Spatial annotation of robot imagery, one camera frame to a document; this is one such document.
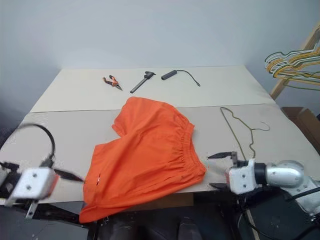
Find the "white wall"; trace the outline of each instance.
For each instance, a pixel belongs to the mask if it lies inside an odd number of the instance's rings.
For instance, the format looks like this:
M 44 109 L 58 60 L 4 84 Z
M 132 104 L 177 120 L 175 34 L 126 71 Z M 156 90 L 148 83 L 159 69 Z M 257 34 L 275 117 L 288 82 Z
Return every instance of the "white wall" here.
M 318 0 L 1 0 L 0 10 L 5 126 L 61 68 L 244 64 L 269 92 L 265 57 L 298 49 L 320 20 Z M 319 92 L 287 88 L 277 102 L 320 111 Z

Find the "clothes hanger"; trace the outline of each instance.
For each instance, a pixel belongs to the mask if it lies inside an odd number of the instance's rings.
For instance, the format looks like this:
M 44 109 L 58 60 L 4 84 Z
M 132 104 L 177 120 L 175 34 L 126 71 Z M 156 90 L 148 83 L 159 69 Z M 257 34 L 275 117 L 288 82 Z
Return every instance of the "clothes hanger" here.
M 304 57 L 304 58 L 307 58 L 309 55 L 308 54 L 313 54 L 313 53 L 316 53 L 316 52 L 320 52 L 320 39 L 314 44 L 313 46 L 313 49 L 310 49 L 310 50 L 300 50 L 300 51 L 291 51 L 291 53 L 293 54 L 287 54 L 287 57 L 285 58 L 275 58 L 275 59 L 272 59 L 270 62 L 272 61 L 276 61 L 276 64 L 279 64 L 280 62 L 286 62 L 286 63 L 289 63 L 290 60 L 289 60 L 289 57 L 292 57 L 291 59 L 295 59 L 296 57 L 300 56 L 301 58 Z M 265 65 L 265 68 L 269 71 L 269 73 L 271 73 L 271 69 L 272 67 L 275 65 L 275 63 L 272 64 L 272 66 L 269 66 L 268 67 L 268 64 L 269 63 L 264 63 Z
M 272 74 L 274 78 L 277 77 L 279 72 L 282 72 L 285 69 L 291 68 L 293 70 L 300 70 L 302 68 L 305 68 L 306 66 L 311 65 L 318 65 L 320 64 L 320 56 L 314 56 L 310 58 L 304 58 L 300 59 L 298 61 L 295 61 L 294 63 L 287 63 L 285 65 L 279 66 Z
M 279 73 L 278 78 L 287 78 L 292 76 L 303 75 L 307 78 L 313 78 L 315 80 L 320 80 L 320 75 L 315 74 L 314 72 L 306 72 L 306 71 L 295 71 L 291 69 L 286 69 Z
M 267 68 L 267 70 L 269 70 L 269 73 L 274 73 L 274 71 L 279 67 L 279 66 L 283 66 L 283 64 L 292 64 L 295 61 L 301 60 L 301 59 L 307 59 L 307 58 L 311 58 L 311 57 L 316 57 L 316 56 L 320 56 L 320 47 L 318 47 L 316 49 L 316 51 L 314 52 L 309 52 L 309 53 L 304 53 L 301 55 L 297 55 L 292 57 L 291 59 L 289 59 L 288 61 L 281 61 L 281 60 L 276 60 L 273 62 L 273 64 L 270 64 Z
M 269 55 L 265 60 L 264 60 L 264 66 L 265 68 L 267 68 L 267 65 L 269 63 L 271 63 L 272 61 L 276 60 L 276 59 L 282 59 L 282 60 L 287 60 L 289 57 L 292 57 L 294 55 L 298 55 L 298 54 L 305 54 L 305 53 L 311 53 L 315 50 L 316 45 L 314 45 L 313 49 L 309 49 L 309 50 L 295 50 L 295 51 L 290 51 L 288 54 L 283 54 L 281 51 L 272 53 L 271 55 Z
M 316 75 L 316 74 L 320 74 L 320 71 L 314 72 L 313 74 L 311 74 L 310 77 L 314 77 L 314 75 Z M 291 85 L 289 85 L 290 79 L 293 79 L 293 78 L 298 77 L 298 76 L 299 76 L 299 75 L 294 75 L 294 76 L 291 76 L 291 77 L 287 78 L 286 81 L 283 83 L 283 85 L 286 86 L 286 87 L 294 88 L 294 89 L 305 89 L 305 90 L 320 91 L 320 89 L 318 89 L 318 88 L 298 87 L 298 86 L 291 86 Z M 305 81 L 306 81 L 306 82 L 309 82 L 310 84 L 312 84 L 312 83 L 320 83 L 320 81 L 310 80 L 309 78 L 306 78 Z

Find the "hanger rack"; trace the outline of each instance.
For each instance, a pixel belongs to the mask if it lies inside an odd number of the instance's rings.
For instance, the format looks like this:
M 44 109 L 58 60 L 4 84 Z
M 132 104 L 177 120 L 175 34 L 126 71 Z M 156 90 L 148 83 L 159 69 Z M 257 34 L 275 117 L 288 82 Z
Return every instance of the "hanger rack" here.
M 304 51 L 312 50 L 314 49 L 315 45 L 320 41 L 320 22 L 317 24 L 317 26 L 312 30 L 304 44 L 302 45 L 301 49 Z M 310 81 L 305 79 L 297 79 L 297 78 L 291 78 L 288 80 L 288 77 L 286 76 L 277 76 L 278 82 L 270 92 L 270 96 L 275 100 L 279 94 L 282 92 L 282 90 L 288 85 L 289 81 L 294 81 L 298 83 L 304 83 L 304 84 L 312 84 L 316 86 L 320 86 L 320 81 Z

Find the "black tool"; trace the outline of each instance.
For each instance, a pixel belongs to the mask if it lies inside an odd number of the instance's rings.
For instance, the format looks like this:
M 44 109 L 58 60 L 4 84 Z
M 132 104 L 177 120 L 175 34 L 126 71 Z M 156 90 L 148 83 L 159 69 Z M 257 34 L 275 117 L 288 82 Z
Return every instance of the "black tool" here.
M 131 94 L 133 94 L 138 88 L 140 88 L 140 86 L 141 86 L 142 84 L 144 84 L 145 81 L 147 81 L 148 79 L 150 79 L 153 75 L 156 75 L 156 74 L 155 74 L 154 72 L 152 72 L 152 71 L 146 71 L 146 72 L 144 72 L 144 73 L 145 73 L 144 79 L 142 79 L 142 81 L 139 82 L 139 83 L 130 91 Z
M 165 75 L 163 75 L 161 77 L 162 80 L 166 80 L 168 78 L 171 78 L 172 76 L 176 75 L 178 72 L 185 72 L 187 74 L 190 75 L 190 77 L 193 79 L 193 81 L 200 87 L 200 83 L 198 83 L 194 77 L 190 74 L 190 72 L 186 71 L 186 70 L 172 70 L 171 72 L 166 73 Z
M 211 156 L 208 156 L 208 159 L 224 159 L 226 157 L 231 157 L 231 155 L 232 151 L 219 152 Z
M 230 188 L 228 187 L 228 184 L 226 184 L 226 183 L 209 183 L 209 185 L 213 188 L 218 189 L 218 190 L 230 191 Z
M 53 169 L 56 174 L 58 174 L 62 179 L 76 181 L 76 182 L 84 182 L 84 180 L 71 172 L 60 170 L 60 169 Z

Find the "orange shorts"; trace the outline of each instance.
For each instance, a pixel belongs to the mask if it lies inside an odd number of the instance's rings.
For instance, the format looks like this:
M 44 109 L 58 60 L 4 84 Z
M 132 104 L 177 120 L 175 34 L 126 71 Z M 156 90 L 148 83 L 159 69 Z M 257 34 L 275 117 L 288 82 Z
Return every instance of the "orange shorts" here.
M 203 180 L 194 125 L 173 106 L 130 97 L 112 128 L 121 137 L 95 146 L 80 222 L 92 222 Z

